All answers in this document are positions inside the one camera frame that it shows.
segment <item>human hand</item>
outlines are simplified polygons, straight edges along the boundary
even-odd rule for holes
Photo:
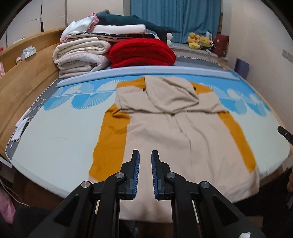
[[[293,168],[292,168],[292,173],[289,176],[289,183],[287,185],[287,189],[289,192],[293,192]]]

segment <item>bed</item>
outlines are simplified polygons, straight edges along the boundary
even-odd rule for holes
[[[154,74],[182,77],[210,87],[241,126],[261,178],[277,170],[291,148],[277,132],[280,122],[259,94],[219,64],[181,57],[175,65],[108,69],[56,80],[35,101],[31,109],[39,110],[35,110],[20,142],[8,142],[6,155],[26,177],[65,198],[89,179],[93,150],[104,113],[115,102],[117,83]]]

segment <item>red folded blanket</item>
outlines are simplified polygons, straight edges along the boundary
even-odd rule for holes
[[[172,65],[174,52],[158,39],[135,38],[117,42],[109,52],[112,68],[137,65]]]

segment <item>wooden headboard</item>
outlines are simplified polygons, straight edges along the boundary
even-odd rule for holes
[[[5,147],[15,124],[36,98],[58,78],[52,54],[64,28],[42,32],[23,39],[2,52],[5,75],[0,78],[0,154],[6,158]],[[22,50],[34,46],[37,53],[16,64]]]

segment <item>white folded blanket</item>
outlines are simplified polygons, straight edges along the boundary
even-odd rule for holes
[[[53,52],[53,61],[58,64],[61,57],[78,51],[85,51],[95,55],[101,55],[109,52],[111,45],[109,42],[99,40],[97,37],[82,38],[66,43],[62,43],[56,47]]]
[[[107,34],[138,34],[146,33],[147,28],[143,24],[138,25],[96,25],[91,32]]]
[[[86,51],[79,51],[61,57],[57,67],[60,69],[59,77],[65,79],[98,71],[109,65],[110,61],[104,55],[95,55]]]

